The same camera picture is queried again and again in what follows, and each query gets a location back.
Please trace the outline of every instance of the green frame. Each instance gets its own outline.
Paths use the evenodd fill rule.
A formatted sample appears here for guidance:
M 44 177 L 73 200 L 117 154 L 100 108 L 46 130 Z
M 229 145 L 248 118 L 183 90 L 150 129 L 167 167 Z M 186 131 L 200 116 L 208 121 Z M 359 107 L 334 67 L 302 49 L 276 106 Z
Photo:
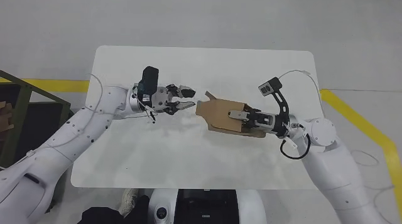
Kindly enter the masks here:
M 31 85 L 30 83 L 14 77 L 2 70 L 0 70 L 0 77 L 20 86 L 17 102 L 15 108 L 13 109 L 13 116 L 11 118 L 11 123 L 14 124 L 14 128 L 9 130 L 3 145 L 3 150 L 0 153 L 0 166 L 8 167 L 14 163 L 15 151 L 18 145 L 19 136 L 24 124 L 26 110 L 28 108 L 28 104 L 30 103 L 32 92 L 36 92 L 63 105 L 58 125 L 59 127 L 61 127 L 67 121 L 71 104 L 66 100 L 54 96 L 53 94 Z

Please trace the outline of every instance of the cardboard flap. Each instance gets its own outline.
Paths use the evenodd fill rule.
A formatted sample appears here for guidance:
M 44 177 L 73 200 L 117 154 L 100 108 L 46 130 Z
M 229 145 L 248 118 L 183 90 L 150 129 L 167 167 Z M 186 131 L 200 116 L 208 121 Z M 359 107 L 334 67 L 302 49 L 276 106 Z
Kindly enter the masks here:
M 255 129 L 243 132 L 242 121 L 229 117 L 229 111 L 231 110 L 243 111 L 245 103 L 217 99 L 209 92 L 206 92 L 205 95 L 210 100 L 206 102 L 198 101 L 195 114 L 205 119 L 208 124 L 208 130 L 250 137 L 265 137 L 265 132 Z

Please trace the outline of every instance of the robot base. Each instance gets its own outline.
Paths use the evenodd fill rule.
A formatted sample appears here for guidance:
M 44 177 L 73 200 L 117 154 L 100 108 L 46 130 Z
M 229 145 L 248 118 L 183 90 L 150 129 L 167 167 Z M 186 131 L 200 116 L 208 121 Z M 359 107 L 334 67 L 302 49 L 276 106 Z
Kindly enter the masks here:
M 256 190 L 156 189 L 148 207 L 148 223 L 267 224 Z

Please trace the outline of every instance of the wire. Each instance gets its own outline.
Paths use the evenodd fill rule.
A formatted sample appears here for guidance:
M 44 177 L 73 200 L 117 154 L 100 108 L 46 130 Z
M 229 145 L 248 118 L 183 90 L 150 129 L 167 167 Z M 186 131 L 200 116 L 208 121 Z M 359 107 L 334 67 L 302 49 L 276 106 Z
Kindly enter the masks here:
M 377 158 L 375 158 L 373 155 L 371 155 L 371 154 L 369 154 L 369 153 L 367 153 L 367 152 L 364 152 L 364 151 L 362 151 L 362 150 L 351 150 L 350 154 L 352 154 L 353 152 L 361 152 L 361 153 L 363 153 L 363 154 L 365 154 L 365 155 L 371 157 L 372 159 L 374 159 L 374 160 L 376 161 L 375 164 L 368 165 L 368 164 L 363 164 L 363 163 L 357 162 L 357 161 L 355 160 L 354 162 L 356 162 L 356 164 L 359 164 L 359 165 L 361 165 L 361 166 L 377 166 L 377 165 L 379 165 L 379 160 L 378 160 Z M 379 211 L 378 206 L 377 206 L 377 203 L 376 203 L 376 200 L 377 200 L 377 197 L 378 197 L 381 193 L 383 193 L 383 192 L 385 192 L 385 191 L 388 191 L 388 190 L 390 190 L 390 189 L 393 189 L 395 186 L 394 186 L 394 185 L 391 185 L 391 186 L 387 186 L 387 187 L 385 187 L 385 188 L 372 188 L 372 187 L 370 187 L 370 186 L 364 186 L 364 187 L 365 187 L 365 188 L 368 188 L 368 189 L 371 189 L 371 190 L 379 190 L 379 192 L 374 196 L 374 199 L 373 199 L 373 201 L 372 201 L 372 203 L 373 203 L 373 205 L 374 205 L 374 208 L 377 210 L 377 212 L 379 213 L 380 217 L 381 217 L 386 223 L 388 223 L 388 224 L 393 224 L 392 222 L 390 222 L 389 220 L 387 220 L 387 219 L 384 217 L 384 215 Z
M 281 144 L 281 147 L 279 148 L 279 150 L 281 151 L 281 153 L 282 153 L 285 157 L 287 157 L 287 158 L 289 158 L 289 159 L 303 159 L 303 158 L 308 154 L 308 152 L 309 152 L 309 150 L 310 150 L 310 146 L 312 145 L 312 141 L 311 141 L 311 139 L 310 139 L 310 136 L 309 136 L 308 134 L 306 134 L 306 137 L 307 137 L 307 141 L 308 141 L 308 142 L 307 142 L 307 149 L 306 149 L 305 153 L 304 153 L 303 155 L 299 156 L 299 157 L 291 157 L 291 156 L 287 155 L 287 154 L 283 151 L 283 146 L 285 145 L 286 140 L 283 140 L 283 141 L 282 141 L 282 144 Z
M 285 76 L 286 74 L 291 73 L 291 72 L 300 72 L 300 73 L 302 73 L 302 74 L 308 76 L 308 77 L 312 80 L 312 82 L 314 83 L 314 86 L 315 86 L 315 90 L 317 91 L 318 101 L 320 101 L 320 106 L 321 106 L 322 114 L 323 114 L 324 117 L 325 117 L 324 108 L 322 107 L 322 101 L 321 101 L 320 90 L 318 89 L 318 85 L 317 85 L 317 83 L 315 82 L 314 78 L 311 76 L 311 73 L 308 72 L 308 71 L 306 71 L 306 70 L 290 70 L 290 71 L 285 72 L 284 74 L 280 75 L 278 79 L 280 79 L 281 77 L 283 77 L 283 76 Z
M 363 163 L 360 163 L 360 162 L 358 162 L 358 161 L 356 161 L 354 158 L 354 162 L 356 162 L 356 164 L 359 164 L 359 165 L 361 165 L 361 166 L 378 166 L 379 165 L 379 160 L 377 159 L 377 158 L 375 158 L 373 155 L 371 155 L 371 154 L 369 154 L 369 153 L 366 153 L 366 152 L 364 152 L 364 151 L 362 151 L 362 150 L 351 150 L 351 152 L 350 152 L 350 154 L 353 154 L 353 152 L 361 152 L 361 153 L 363 153 L 363 154 L 365 154 L 365 155 L 367 155 L 367 156 L 369 156 L 369 157 L 371 157 L 373 160 L 375 160 L 375 164 L 363 164 Z
M 102 96 L 103 96 L 103 85 L 102 85 L 101 80 L 99 80 L 99 78 L 98 78 L 97 76 L 95 76 L 94 74 L 92 74 L 92 73 L 90 73 L 89 75 L 93 76 L 93 77 L 98 81 L 98 83 L 99 83 L 99 85 L 100 85 L 100 96 L 99 96 L 98 102 L 96 103 L 95 110 L 91 110 L 91 111 L 92 111 L 92 115 L 90 116 L 88 122 L 86 123 L 86 125 L 85 125 L 84 128 L 82 129 L 82 132 L 83 132 L 83 133 L 85 132 L 85 129 L 87 128 L 87 126 L 89 125 L 89 123 L 91 122 L 91 120 L 94 118 L 95 113 L 96 113 L 96 110 L 97 110 L 99 104 L 101 103 Z M 59 144 L 59 145 L 56 145 L 56 146 L 51 146 L 51 145 L 48 144 L 49 147 L 43 147 L 43 148 L 55 148 L 55 147 L 59 147 L 59 146 L 64 146 L 64 145 L 66 145 L 66 144 L 72 142 L 72 141 L 75 140 L 76 138 L 78 138 L 78 136 L 80 136 L 80 135 L 81 135 L 81 134 L 76 135 L 76 136 L 73 137 L 71 140 L 69 140 L 69 141 L 67 141 L 67 142 L 64 142 L 64 143 L 62 143 L 62 144 Z
M 391 185 L 391 186 L 387 186 L 387 187 L 385 187 L 385 188 L 371 188 L 371 187 L 369 187 L 369 186 L 365 186 L 365 187 L 366 187 L 366 188 L 369 188 L 369 189 L 371 189 L 371 190 L 379 190 L 379 192 L 374 196 L 374 199 L 373 199 L 373 201 L 372 201 L 372 203 L 373 203 L 373 205 L 374 205 L 374 208 L 377 210 L 377 212 L 379 213 L 379 216 L 380 216 L 386 223 L 388 223 L 388 224 L 393 224 L 392 222 L 390 222 L 389 220 L 387 220 L 387 219 L 384 217 L 384 215 L 378 210 L 378 206 L 377 206 L 376 200 L 377 200 L 378 196 L 379 196 L 381 193 L 383 193 L 383 192 L 385 192 L 385 191 L 388 191 L 388 190 L 390 190 L 390 189 L 393 189 L 393 188 L 395 188 L 395 186 L 394 186 L 394 185 Z

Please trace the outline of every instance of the black cloth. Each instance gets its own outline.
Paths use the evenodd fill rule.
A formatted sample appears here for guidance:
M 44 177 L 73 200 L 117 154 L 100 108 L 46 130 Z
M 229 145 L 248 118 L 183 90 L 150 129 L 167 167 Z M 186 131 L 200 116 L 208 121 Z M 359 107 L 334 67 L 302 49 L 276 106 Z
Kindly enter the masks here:
M 89 208 L 82 213 L 78 224 L 147 224 L 149 198 L 141 196 L 133 210 L 124 218 L 120 213 L 111 208 Z

